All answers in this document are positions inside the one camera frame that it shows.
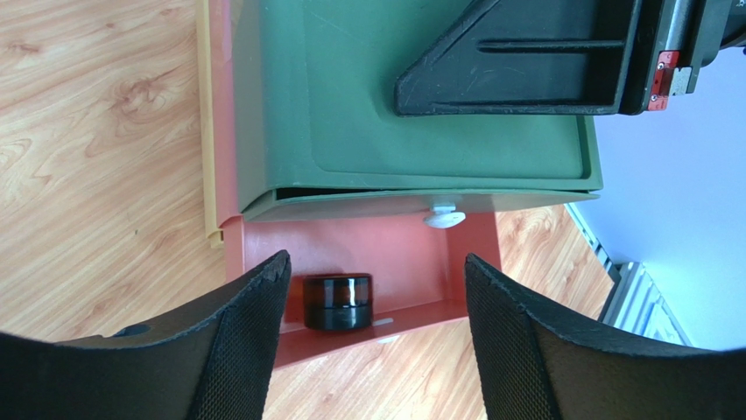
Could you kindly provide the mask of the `green top drawer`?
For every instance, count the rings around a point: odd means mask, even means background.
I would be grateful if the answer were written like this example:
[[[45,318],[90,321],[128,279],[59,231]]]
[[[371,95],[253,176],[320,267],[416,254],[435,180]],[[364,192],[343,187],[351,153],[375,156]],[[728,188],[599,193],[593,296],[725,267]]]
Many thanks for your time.
[[[250,222],[354,219],[433,213],[451,206],[465,214],[493,213],[595,200],[592,192],[521,189],[342,190],[280,188],[245,209]]]

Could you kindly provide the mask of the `red drawer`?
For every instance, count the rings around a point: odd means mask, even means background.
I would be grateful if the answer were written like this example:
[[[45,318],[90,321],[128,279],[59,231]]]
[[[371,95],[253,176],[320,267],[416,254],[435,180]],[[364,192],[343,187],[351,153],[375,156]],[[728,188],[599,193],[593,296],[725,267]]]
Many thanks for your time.
[[[223,224],[229,281],[279,250],[291,256],[276,368],[466,318],[467,255],[501,264],[496,215],[472,213],[448,229],[428,227],[423,219],[421,214],[286,222],[234,217]],[[305,327],[302,283],[307,277],[362,273],[372,276],[371,327],[351,332]]]

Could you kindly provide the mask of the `black round jar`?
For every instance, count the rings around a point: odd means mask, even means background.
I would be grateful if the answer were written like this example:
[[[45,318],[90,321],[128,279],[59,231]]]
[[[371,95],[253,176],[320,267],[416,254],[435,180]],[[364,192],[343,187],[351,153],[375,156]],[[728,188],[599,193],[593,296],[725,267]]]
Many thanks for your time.
[[[343,332],[373,323],[373,284],[368,273],[307,276],[302,291],[306,328]]]

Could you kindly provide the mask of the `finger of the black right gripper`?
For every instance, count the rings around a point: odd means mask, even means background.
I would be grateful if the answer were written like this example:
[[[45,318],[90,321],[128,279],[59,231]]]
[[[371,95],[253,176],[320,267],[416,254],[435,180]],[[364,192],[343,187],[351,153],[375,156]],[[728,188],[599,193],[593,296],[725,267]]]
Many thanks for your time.
[[[474,1],[397,80],[400,116],[609,115],[638,1]]]

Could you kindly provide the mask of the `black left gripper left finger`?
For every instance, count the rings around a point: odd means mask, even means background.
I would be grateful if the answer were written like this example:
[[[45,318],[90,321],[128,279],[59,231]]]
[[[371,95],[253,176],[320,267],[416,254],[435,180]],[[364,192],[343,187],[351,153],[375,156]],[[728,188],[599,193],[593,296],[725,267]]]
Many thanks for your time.
[[[1,337],[4,419],[259,419],[291,259],[254,269],[120,332],[61,342]]]

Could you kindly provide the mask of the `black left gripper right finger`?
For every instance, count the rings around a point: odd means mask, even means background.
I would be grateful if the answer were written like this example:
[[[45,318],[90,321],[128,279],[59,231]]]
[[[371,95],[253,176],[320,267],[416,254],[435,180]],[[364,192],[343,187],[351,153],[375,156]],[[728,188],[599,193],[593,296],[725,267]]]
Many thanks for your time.
[[[648,339],[468,255],[468,317],[490,419],[742,419],[745,352]]]

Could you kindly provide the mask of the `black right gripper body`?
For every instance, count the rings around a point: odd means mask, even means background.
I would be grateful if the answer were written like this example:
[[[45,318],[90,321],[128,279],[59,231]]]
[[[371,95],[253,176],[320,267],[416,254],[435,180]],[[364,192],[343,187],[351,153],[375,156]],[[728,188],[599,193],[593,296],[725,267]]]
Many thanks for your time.
[[[744,1],[642,1],[620,113],[666,109],[719,51],[744,46]]]

